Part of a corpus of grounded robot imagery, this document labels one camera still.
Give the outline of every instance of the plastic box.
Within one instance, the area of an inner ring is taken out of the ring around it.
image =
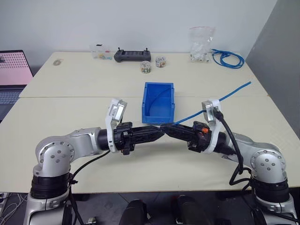
[[[142,99],[142,122],[149,124],[173,123],[173,83],[146,82]]]

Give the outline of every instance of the tabletop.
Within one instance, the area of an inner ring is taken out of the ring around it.
[[[124,97],[128,102],[123,121],[142,126],[142,97]],[[205,97],[175,97],[175,120],[199,110]],[[37,164],[35,147],[52,135],[66,135],[78,128],[105,128],[110,97],[21,98],[0,124],[0,190],[29,192],[32,169]],[[299,187],[300,141],[270,97],[232,96],[221,103],[231,130],[256,142],[278,146],[287,163],[291,187]],[[202,115],[195,117],[204,121]],[[193,119],[183,124],[191,126]],[[93,157],[72,163],[74,172]],[[129,156],[110,153],[85,167],[76,177],[74,193],[229,190],[235,162],[217,153],[205,155],[187,150],[184,141],[164,135],[155,142],[137,144]]]
[[[219,98],[248,81],[252,89],[241,90],[237,96],[267,95],[246,63],[230,69],[215,62],[191,62],[188,53],[151,55],[152,71],[143,74],[140,62],[95,60],[89,52],[55,52],[20,97],[142,97],[145,82],[160,82],[174,83],[176,97]],[[158,55],[166,57],[164,68],[155,66]],[[59,66],[53,65],[57,59],[62,60]]]

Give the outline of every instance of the remote controller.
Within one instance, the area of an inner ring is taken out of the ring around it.
[[[122,61],[151,61],[151,54],[148,48],[144,51],[124,51],[119,50],[113,56],[117,62]]]

